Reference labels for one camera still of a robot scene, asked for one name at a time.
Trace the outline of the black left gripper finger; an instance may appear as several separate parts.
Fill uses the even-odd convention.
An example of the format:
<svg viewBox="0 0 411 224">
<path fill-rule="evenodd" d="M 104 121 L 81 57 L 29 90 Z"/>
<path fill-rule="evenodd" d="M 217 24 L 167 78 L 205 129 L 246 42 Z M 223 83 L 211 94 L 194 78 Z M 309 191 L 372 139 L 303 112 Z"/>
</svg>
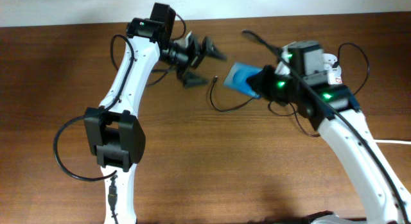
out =
<svg viewBox="0 0 411 224">
<path fill-rule="evenodd" d="M 209 37 L 204 37 L 202 42 L 202 54 L 218 60 L 226 60 L 227 56 L 223 54 Z"/>
<path fill-rule="evenodd" d="M 207 85 L 208 82 L 208 79 L 200 75 L 197 75 L 191 71 L 186 71 L 182 77 L 182 84 L 185 88 Z"/>
</svg>

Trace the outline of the blue Galaxy smartphone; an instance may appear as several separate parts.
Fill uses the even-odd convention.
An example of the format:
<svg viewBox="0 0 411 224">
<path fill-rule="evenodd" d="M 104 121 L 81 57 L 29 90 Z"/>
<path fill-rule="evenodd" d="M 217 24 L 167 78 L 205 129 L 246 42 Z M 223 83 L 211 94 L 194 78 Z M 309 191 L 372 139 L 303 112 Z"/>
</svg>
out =
<svg viewBox="0 0 411 224">
<path fill-rule="evenodd" d="M 261 96 L 252 90 L 247 83 L 247 78 L 258 74 L 262 70 L 260 67 L 235 62 L 229 74 L 226 76 L 223 85 L 251 98 L 259 99 Z"/>
</svg>

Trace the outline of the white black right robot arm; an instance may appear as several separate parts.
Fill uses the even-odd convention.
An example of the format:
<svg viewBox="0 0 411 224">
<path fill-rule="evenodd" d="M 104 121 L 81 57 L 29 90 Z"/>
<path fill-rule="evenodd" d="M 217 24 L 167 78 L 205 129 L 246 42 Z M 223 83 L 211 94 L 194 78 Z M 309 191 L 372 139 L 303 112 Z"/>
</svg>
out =
<svg viewBox="0 0 411 224">
<path fill-rule="evenodd" d="M 354 94 L 335 79 L 337 60 L 325 60 L 315 41 L 262 45 L 277 57 L 278 65 L 266 65 L 248 77 L 252 90 L 282 106 L 297 105 L 338 157 L 368 223 L 410 223 L 410 193 L 379 149 Z"/>
</svg>

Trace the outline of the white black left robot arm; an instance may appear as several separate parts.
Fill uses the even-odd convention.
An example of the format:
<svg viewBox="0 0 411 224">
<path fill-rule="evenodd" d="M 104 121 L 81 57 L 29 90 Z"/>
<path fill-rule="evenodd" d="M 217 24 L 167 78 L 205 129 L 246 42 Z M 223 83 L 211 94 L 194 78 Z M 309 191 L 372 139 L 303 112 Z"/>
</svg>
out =
<svg viewBox="0 0 411 224">
<path fill-rule="evenodd" d="M 88 108 L 84 120 L 91 154 L 96 157 L 105 183 L 105 223 L 137 223 L 134 210 L 134 177 L 146 137 L 138 120 L 139 104 L 148 77 L 159 61 L 176 68 L 184 87 L 207 83 L 190 72 L 204 57 L 227 57 L 206 37 L 192 34 L 172 40 L 176 12 L 155 3 L 147 19 L 127 24 L 126 48 L 115 80 L 98 108 Z"/>
</svg>

